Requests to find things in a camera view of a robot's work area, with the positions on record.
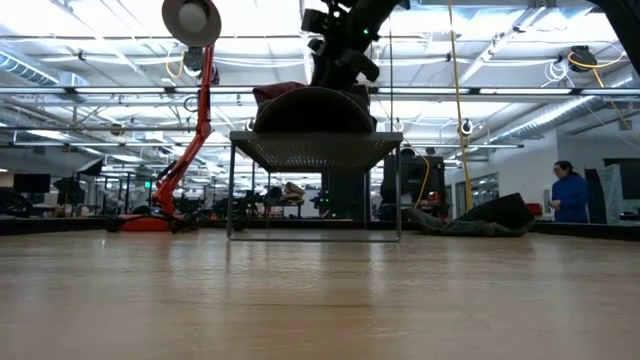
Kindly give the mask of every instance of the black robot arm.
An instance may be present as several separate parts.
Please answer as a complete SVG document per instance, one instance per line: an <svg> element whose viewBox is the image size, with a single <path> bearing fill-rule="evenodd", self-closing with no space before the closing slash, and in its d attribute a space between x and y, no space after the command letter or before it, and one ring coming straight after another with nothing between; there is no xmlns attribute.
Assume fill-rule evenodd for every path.
<svg viewBox="0 0 640 360"><path fill-rule="evenodd" d="M379 39L380 26L397 5L408 9L408 0L323 0L328 13L305 10L302 30L323 35L309 47L314 51L311 86L346 89L358 74L375 81L380 71L365 50Z"/></svg>

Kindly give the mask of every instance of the person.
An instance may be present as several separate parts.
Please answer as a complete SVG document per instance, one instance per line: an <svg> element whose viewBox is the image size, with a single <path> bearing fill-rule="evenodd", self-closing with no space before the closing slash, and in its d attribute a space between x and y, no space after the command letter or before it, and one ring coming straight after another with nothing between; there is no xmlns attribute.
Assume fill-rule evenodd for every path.
<svg viewBox="0 0 640 360"><path fill-rule="evenodd" d="M551 207L556 222L587 223L587 182L573 171L568 161L558 161L553 166L558 181L553 184Z"/></svg>

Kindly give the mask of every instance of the cable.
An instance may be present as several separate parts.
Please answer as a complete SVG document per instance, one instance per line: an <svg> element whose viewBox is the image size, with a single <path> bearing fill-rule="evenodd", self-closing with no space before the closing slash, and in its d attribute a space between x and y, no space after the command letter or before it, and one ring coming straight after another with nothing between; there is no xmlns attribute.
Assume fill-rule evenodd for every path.
<svg viewBox="0 0 640 360"><path fill-rule="evenodd" d="M429 163L429 160L427 160L426 157L424 157L420 151L418 151L418 149L416 149L415 147L413 147L413 145L411 145L411 143L409 141L407 141L407 139L405 138L404 141L409 144L409 146L413 149L413 151L416 152L416 154L420 155L420 157L422 158L422 160L424 160L424 162L427 164L427 172L424 174L424 180L422 180L422 188L420 188L420 195L418 195L418 200L416 200L416 204L413 207L414 209L417 209L418 206L420 205L420 202L422 201L422 195L424 194L424 188L427 186L427 180L429 180L429 175L431 173L431 164Z"/></svg>
<svg viewBox="0 0 640 360"><path fill-rule="evenodd" d="M460 81L458 78L458 55L456 54L456 34L453 28L453 0L448 0L449 8L449 22L451 24L451 54L453 55L453 75L454 83L456 86L456 105L458 108L458 137L460 139L460 150L462 152L462 167L464 169L464 183L465 183L465 199L467 203L467 210L473 206L471 197L471 178L469 176L469 164L467 159L467 151L465 146L465 138L462 136L462 108L460 106Z"/></svg>
<svg viewBox="0 0 640 360"><path fill-rule="evenodd" d="M561 61L558 63L555 63L555 62L549 63L544 69L544 76L549 81L544 85L542 85L541 87L544 88L551 83L560 82L565 78L567 78L568 75L569 75L569 65L567 65L564 61Z"/></svg>
<svg viewBox="0 0 640 360"><path fill-rule="evenodd" d="M576 84L573 83L573 80L571 80L571 78L569 76L567 76L567 81L569 81L569 84L571 84L572 87L574 87L574 88L576 87ZM604 120L602 120L602 118L600 118L600 116L598 116L598 114L596 114L596 112L593 111L593 109L591 109L591 107L588 104L585 104L585 106L587 107L587 110L589 110L591 115L593 115L593 117L595 117L602 124L602 126L607 126L607 123L605 123ZM626 143L627 145L629 145L629 146L631 146L631 147L633 147L633 148L635 148L637 150L640 150L640 146L630 142L629 140L623 138L622 136L616 134L616 137L618 139L622 140L622 142Z"/></svg>
<svg viewBox="0 0 640 360"><path fill-rule="evenodd" d="M183 51L182 55L180 55L180 70L178 71L178 75L176 75L173 73L173 71L171 71L171 67L169 67L169 57L171 56L171 49L169 49L169 51L167 52L167 60L164 63L164 67L167 69L167 74L169 74L169 76L174 79L182 76L182 68L184 67L184 53L185 51Z"/></svg>
<svg viewBox="0 0 640 360"><path fill-rule="evenodd" d="M600 87L604 88L604 82L602 81L602 78L600 77L600 74L598 73L598 70L597 69L593 69L593 74L595 75L596 80L598 81L598 84L600 85ZM633 132L633 128L631 127L631 124L629 124L627 119L624 117L624 114L622 114L622 111L620 111L620 109L616 105L616 103L611 101L611 105L613 105L613 108L616 111L616 115L618 116L618 118L620 118L620 120L622 121L624 126L627 128L627 130L630 130L630 131ZM635 132L633 134L636 137L636 139L638 141L640 141L640 138L638 137L638 135Z"/></svg>
<svg viewBox="0 0 640 360"><path fill-rule="evenodd" d="M580 66L580 67L583 67L583 68L586 68L586 69L602 69L602 68L605 68L605 67L607 67L607 66L615 65L615 64L619 63L619 62L620 62L620 60L622 60L622 58L624 57L624 53L620 53L620 56L619 56L617 59L615 59L615 60L613 60L613 61L611 61L611 62L608 62L608 63L606 63L606 64L601 64L601 65L587 65L587 64L579 63L579 62L577 62L577 61L573 60L573 58L572 58L572 57L573 57L573 55L575 55L575 53L574 53L573 51L572 51L572 52L570 52L570 53L569 53L569 56L567 56L567 59L569 59L569 61L570 61L572 64L576 64L576 65L578 65L578 66Z"/></svg>

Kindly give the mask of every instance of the red base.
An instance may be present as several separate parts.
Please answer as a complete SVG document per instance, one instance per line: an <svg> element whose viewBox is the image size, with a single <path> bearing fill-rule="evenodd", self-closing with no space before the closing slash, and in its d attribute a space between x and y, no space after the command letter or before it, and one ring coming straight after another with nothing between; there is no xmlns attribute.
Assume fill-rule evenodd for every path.
<svg viewBox="0 0 640 360"><path fill-rule="evenodd" d="M124 223L120 231L126 232L163 232L169 231L169 221L161 216L121 215Z"/></svg>

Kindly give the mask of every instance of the ceiling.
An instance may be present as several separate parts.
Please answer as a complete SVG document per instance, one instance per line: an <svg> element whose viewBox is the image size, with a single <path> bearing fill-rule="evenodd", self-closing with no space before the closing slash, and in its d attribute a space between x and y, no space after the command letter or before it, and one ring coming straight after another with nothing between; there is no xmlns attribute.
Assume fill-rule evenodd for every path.
<svg viewBox="0 0 640 360"><path fill-rule="evenodd" d="M113 88L197 85L194 77L180 70L181 54L186 47L166 30L160 11L162 0L64 3L66 5L56 0L21 0L5 6L0 12L0 54L9 54L57 79L57 85ZM218 0L215 3L223 19L222 38L215 48L220 86L252 87L282 81L307 83L311 66L306 49L309 35L300 31L301 6L321 9L319 0L278 0L277 6L269 0ZM434 1L437 5L432 6L419 4L426 2L413 3L411 11L398 10L392 14L380 31L382 39L368 51L381 68L378 81L372 85L451 88L454 66L447 60L451 42L449 17L443 6L446 2ZM566 57L573 45L588 45L600 63L617 61L602 69L605 82L609 74L632 72L607 18L589 2L558 1L558 8L537 10L528 9L525 0L455 3L465 4L454 8L461 86L597 87L593 74L568 72L565 76L566 60L563 64L553 64L559 55ZM520 31L512 31L514 25L520 25ZM1 70L0 85L35 86L31 81ZM155 131L131 131L122 136L104 131L62 134L92 143L150 140L185 143L193 136L193 132L178 129L195 123L188 109L193 108L193 104L187 101L185 106L188 96L122 95L117 94L118 89L113 93L115 95L83 95L82 102L53 95L4 96L5 113L0 121L7 126L96 128L118 123L137 128L157 127ZM393 107L393 116L401 119L408 141L442 144L457 141L458 112L453 96L399 95L393 103L390 100L386 94L372 98L371 113L379 120L378 131L389 131L388 117ZM549 97L467 96L461 104L461 116L476 124L476 137L482 138L549 102L561 101L564 100ZM244 129L257 109L250 92L214 95L212 106L215 133L209 142L221 146L228 142L229 131ZM56 134L18 133L17 138L60 141ZM97 146L85 148L92 153L112 152ZM130 156L135 153L145 160L141 162L158 165L184 151L178 146L167 148L169 155L156 148L132 147L119 151ZM210 167L221 166L224 172L224 167L228 167L228 154L224 147L208 147L200 152L198 161ZM246 159L240 161L240 165L250 164Z"/></svg>

